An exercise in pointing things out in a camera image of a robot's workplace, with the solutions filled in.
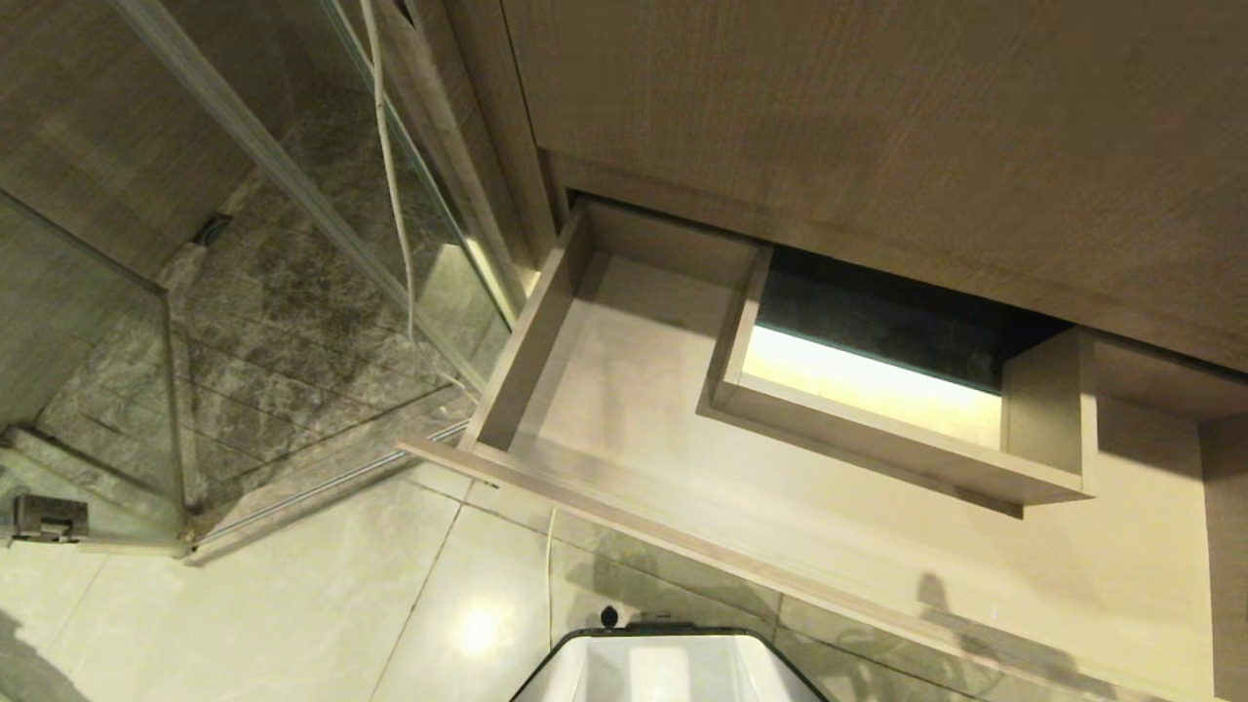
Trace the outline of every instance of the glass panel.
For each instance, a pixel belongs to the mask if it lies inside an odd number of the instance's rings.
[[[182,525],[168,326],[156,289],[0,196],[0,528],[19,495],[86,502],[92,541]]]
[[[168,0],[166,7],[363,249],[406,285],[372,85],[337,9],[310,0]],[[401,129],[391,129],[419,326],[480,385],[497,361],[505,322],[419,156]],[[263,187],[267,194],[272,186]]]

